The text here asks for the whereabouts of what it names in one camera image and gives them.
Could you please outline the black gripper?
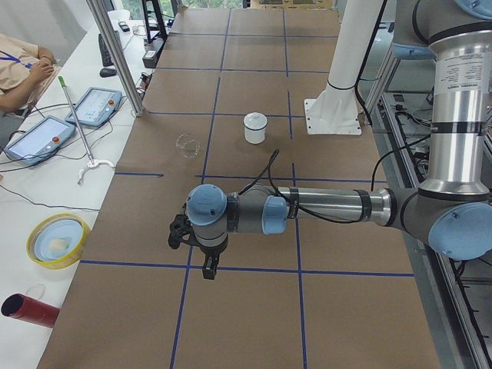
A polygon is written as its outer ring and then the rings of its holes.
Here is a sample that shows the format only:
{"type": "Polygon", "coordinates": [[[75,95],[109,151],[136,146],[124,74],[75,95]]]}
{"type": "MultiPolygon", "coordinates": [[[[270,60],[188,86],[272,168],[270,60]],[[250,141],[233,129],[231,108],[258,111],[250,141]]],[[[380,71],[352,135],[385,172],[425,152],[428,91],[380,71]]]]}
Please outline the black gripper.
{"type": "Polygon", "coordinates": [[[215,279],[216,268],[218,267],[220,254],[224,251],[222,245],[215,247],[201,247],[204,254],[204,263],[202,266],[202,274],[204,278],[215,279]]]}

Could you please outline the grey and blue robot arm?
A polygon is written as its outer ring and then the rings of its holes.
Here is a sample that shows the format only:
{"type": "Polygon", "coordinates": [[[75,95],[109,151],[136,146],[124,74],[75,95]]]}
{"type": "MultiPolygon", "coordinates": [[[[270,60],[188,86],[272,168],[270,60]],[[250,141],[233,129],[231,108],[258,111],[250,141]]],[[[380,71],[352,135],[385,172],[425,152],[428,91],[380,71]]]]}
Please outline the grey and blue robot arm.
{"type": "Polygon", "coordinates": [[[171,248],[204,253],[202,273],[214,279],[231,233],[280,234],[290,219],[312,216],[337,224],[372,221],[407,232],[434,251],[470,260],[491,248],[489,189],[481,182],[491,73],[489,1],[399,1],[395,51],[436,61],[430,157],[415,189],[279,188],[253,181],[225,193],[202,184],[170,227],[171,248]]]}

